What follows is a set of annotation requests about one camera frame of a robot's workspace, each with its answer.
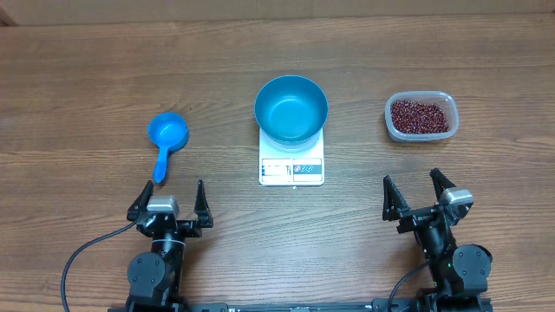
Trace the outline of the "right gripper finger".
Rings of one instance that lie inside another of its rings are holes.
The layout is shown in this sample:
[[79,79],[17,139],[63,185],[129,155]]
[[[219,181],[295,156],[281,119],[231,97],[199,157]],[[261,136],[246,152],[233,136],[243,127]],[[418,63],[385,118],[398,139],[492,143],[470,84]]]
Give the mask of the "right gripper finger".
[[456,185],[451,182],[439,168],[434,168],[429,173],[434,185],[434,192],[438,202],[451,202],[451,189]]
[[402,196],[393,180],[386,176],[383,179],[383,221],[395,221],[403,218],[410,210],[405,198]]

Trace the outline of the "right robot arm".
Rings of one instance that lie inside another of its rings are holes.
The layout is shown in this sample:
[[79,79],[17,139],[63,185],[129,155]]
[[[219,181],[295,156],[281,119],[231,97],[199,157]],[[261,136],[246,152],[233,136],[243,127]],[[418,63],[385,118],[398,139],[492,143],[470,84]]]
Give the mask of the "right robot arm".
[[[438,168],[429,173],[434,185],[434,204],[412,209],[393,180],[383,179],[382,219],[397,221],[397,232],[411,232],[425,258],[403,276],[387,299],[388,311],[491,311],[481,295],[488,289],[493,256],[478,244],[457,245],[452,228],[470,211],[473,194],[451,182]],[[395,298],[399,288],[421,270],[429,269],[434,286],[419,289],[414,299]]]

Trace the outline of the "blue plastic measuring scoop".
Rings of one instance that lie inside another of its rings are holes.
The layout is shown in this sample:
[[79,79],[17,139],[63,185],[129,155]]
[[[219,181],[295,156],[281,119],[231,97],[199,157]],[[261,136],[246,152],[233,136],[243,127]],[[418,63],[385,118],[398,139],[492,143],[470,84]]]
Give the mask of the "blue plastic measuring scoop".
[[149,139],[159,148],[153,179],[161,184],[166,179],[170,155],[186,145],[189,130],[181,115],[167,112],[153,118],[147,132]]

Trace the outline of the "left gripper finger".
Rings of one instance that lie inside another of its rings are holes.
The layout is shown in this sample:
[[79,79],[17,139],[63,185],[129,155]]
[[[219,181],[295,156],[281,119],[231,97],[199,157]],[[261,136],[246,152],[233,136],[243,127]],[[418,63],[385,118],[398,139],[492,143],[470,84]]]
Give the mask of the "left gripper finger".
[[212,228],[213,227],[213,217],[210,211],[209,205],[206,199],[206,192],[204,187],[204,182],[198,180],[198,188],[194,206],[194,213],[198,217],[198,223],[200,228]]
[[137,199],[127,210],[127,220],[136,221],[142,212],[147,210],[149,199],[153,196],[153,182],[148,180]]

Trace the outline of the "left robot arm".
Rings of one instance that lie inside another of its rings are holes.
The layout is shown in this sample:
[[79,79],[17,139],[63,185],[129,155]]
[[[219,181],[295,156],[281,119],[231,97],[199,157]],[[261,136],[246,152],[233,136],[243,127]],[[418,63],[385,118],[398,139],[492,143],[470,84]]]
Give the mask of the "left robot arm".
[[176,197],[155,195],[153,183],[147,182],[141,194],[127,210],[127,220],[137,231],[152,239],[151,250],[137,255],[128,265],[130,284],[126,311],[191,311],[181,295],[186,239],[201,237],[202,230],[213,227],[206,201],[205,187],[198,181],[195,205],[197,217],[180,220]]

